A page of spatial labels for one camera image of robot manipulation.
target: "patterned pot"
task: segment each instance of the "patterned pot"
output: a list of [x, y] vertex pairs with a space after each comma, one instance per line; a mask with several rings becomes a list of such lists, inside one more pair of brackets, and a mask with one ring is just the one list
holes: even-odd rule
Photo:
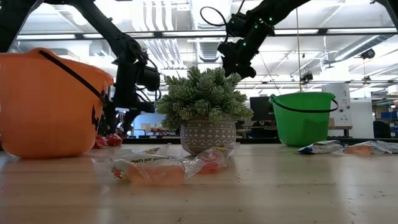
[[181, 145], [194, 156], [213, 146], [234, 143], [235, 140], [235, 120], [229, 117], [220, 123], [196, 117], [181, 126]]

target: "orange bucket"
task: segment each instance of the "orange bucket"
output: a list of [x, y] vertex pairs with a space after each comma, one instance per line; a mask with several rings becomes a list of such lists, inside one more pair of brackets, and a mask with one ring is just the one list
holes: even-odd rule
[[110, 74], [47, 49], [0, 54], [0, 135], [17, 157], [79, 156], [95, 143]]

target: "desk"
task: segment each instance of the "desk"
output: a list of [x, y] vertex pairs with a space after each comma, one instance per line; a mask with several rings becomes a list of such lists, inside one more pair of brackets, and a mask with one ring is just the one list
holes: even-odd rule
[[89, 157], [15, 161], [0, 152], [0, 223], [396, 223], [396, 156], [295, 151], [242, 145], [223, 172], [162, 189], [96, 175]]

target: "green bucket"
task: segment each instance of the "green bucket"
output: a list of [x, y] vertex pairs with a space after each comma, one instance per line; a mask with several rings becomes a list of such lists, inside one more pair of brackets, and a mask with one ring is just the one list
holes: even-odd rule
[[[331, 93], [292, 93], [271, 96], [281, 143], [303, 147], [328, 137], [329, 114], [338, 109]], [[337, 107], [330, 109], [331, 101]]]

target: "table surface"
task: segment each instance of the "table surface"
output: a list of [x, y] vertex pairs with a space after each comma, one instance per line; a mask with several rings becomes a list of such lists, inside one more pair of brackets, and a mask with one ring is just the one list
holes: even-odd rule
[[397, 223], [396, 156], [295, 152], [242, 145], [225, 170], [167, 188], [131, 187], [90, 156], [25, 161], [2, 152], [0, 223]]

